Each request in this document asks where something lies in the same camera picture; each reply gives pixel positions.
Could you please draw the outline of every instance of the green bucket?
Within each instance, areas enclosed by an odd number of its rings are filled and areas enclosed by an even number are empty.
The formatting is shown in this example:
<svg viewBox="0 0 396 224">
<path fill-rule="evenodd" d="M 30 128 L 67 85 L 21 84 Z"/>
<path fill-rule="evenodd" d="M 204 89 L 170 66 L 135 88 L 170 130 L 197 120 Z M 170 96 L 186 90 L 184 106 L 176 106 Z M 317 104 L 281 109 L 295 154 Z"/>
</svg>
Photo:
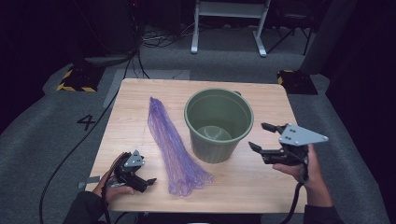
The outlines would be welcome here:
<svg viewBox="0 0 396 224">
<path fill-rule="evenodd" d="M 194 154 L 208 163 L 228 160 L 253 126 L 253 111 L 239 92 L 205 89 L 186 103 L 184 119 Z"/>
</svg>

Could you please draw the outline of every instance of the purple netting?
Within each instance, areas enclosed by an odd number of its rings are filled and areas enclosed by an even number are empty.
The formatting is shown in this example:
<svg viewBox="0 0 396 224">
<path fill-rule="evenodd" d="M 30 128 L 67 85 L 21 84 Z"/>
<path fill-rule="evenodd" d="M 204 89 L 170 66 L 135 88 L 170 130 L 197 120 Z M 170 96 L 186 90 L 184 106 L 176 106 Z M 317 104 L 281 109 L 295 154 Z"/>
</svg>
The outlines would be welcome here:
<svg viewBox="0 0 396 224">
<path fill-rule="evenodd" d="M 205 171 L 186 151 L 163 103 L 153 97 L 150 97 L 148 127 L 163 153 L 169 193 L 188 196 L 193 189 L 201 189 L 212 182 L 213 175 Z"/>
</svg>

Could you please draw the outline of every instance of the light wood tabletop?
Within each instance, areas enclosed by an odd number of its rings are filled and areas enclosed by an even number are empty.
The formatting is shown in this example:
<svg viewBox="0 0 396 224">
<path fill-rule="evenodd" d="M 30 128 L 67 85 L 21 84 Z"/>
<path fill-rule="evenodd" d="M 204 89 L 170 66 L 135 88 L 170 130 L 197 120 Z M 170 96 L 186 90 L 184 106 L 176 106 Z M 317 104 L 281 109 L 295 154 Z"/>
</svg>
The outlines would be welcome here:
<svg viewBox="0 0 396 224">
<path fill-rule="evenodd" d="M 202 89 L 224 88 L 239 91 L 250 103 L 254 125 L 227 161 L 210 164 L 193 154 L 189 129 L 184 120 L 184 106 Z M 162 152 L 148 126 L 149 98 L 159 99 L 180 134 L 191 156 L 214 176 L 211 184 L 194 189 L 187 197 L 168 192 L 168 180 Z M 145 165 L 137 175 L 147 180 L 157 178 L 154 185 L 135 195 L 122 195 L 110 209 L 136 212 L 197 212 L 197 213 L 288 213 L 297 182 L 289 175 L 273 170 L 252 151 L 248 141 L 263 149 L 279 149 L 278 133 L 262 129 L 261 123 L 274 125 L 296 123 L 287 94 L 276 84 L 209 82 L 162 79 L 122 81 L 106 131 L 92 167 L 91 176 L 103 175 L 121 152 L 139 150 Z M 93 190 L 95 184 L 87 186 Z M 304 211 L 306 193 L 301 189 L 296 213 Z"/>
</svg>

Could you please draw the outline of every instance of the black chair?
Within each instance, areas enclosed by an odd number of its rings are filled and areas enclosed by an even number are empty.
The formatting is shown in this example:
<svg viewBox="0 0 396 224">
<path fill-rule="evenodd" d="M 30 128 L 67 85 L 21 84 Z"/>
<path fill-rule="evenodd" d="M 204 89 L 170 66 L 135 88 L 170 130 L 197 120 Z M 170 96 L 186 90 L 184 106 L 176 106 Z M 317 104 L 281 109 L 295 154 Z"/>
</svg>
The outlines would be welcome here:
<svg viewBox="0 0 396 224">
<path fill-rule="evenodd" d="M 276 14 L 276 21 L 274 26 L 279 32 L 280 27 L 289 28 L 290 31 L 282 36 L 281 39 L 276 42 L 267 53 L 271 52 L 276 48 L 286 37 L 289 35 L 294 35 L 296 29 L 301 29 L 303 34 L 307 38 L 304 53 L 308 49 L 309 41 L 311 39 L 312 32 L 318 29 L 318 24 L 321 18 L 326 13 L 327 7 L 329 6 L 329 0 L 315 1 L 318 4 L 310 4 L 308 1 L 304 0 L 275 0 L 273 6 L 273 11 Z"/>
</svg>

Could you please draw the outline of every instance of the white desk frame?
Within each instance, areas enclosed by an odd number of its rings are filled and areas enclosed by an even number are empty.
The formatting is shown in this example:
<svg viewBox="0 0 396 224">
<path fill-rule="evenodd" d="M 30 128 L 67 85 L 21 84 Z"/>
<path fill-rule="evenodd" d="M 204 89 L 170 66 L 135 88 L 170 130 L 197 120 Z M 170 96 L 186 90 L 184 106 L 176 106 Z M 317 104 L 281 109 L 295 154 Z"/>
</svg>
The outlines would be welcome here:
<svg viewBox="0 0 396 224">
<path fill-rule="evenodd" d="M 264 45 L 260 38 L 265 18 L 267 17 L 268 8 L 271 0 L 265 0 L 263 4 L 241 4 L 241 3 L 222 3 L 222 2 L 205 2 L 196 0 L 194 15 L 194 34 L 192 36 L 191 53 L 198 52 L 199 37 L 199 17 L 200 16 L 220 16 L 220 17 L 238 17 L 238 18 L 255 18 L 260 19 L 259 28 L 253 31 L 257 48 L 262 57 L 267 56 Z"/>
</svg>

